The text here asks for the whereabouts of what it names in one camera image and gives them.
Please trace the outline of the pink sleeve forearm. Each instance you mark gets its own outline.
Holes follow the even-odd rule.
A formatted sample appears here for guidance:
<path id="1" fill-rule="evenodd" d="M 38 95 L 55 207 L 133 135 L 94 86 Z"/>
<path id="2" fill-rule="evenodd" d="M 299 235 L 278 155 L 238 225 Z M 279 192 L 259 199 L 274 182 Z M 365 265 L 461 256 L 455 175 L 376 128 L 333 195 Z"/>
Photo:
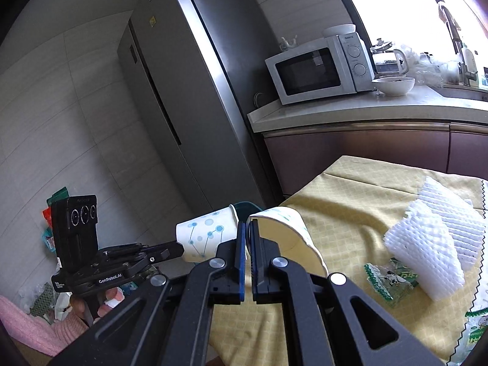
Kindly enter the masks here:
<path id="1" fill-rule="evenodd" d="M 65 319 L 50 325 L 39 316 L 27 315 L 1 296 L 1 322 L 16 341 L 54 357 L 88 329 L 84 320 L 84 302 L 71 296 L 70 306 L 71 311 Z"/>

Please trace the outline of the person's left hand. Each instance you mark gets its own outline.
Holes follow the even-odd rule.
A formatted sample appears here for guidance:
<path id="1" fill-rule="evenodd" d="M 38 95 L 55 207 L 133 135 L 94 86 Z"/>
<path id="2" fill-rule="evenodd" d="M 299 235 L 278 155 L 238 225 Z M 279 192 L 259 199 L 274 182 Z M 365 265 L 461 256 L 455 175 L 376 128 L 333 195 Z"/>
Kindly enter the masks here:
<path id="1" fill-rule="evenodd" d="M 93 296 L 79 297 L 72 295 L 70 297 L 70 306 L 73 312 L 82 321 L 96 321 L 106 316 L 114 307 L 125 299 L 121 288 L 110 288 L 104 293 L 98 293 Z"/>

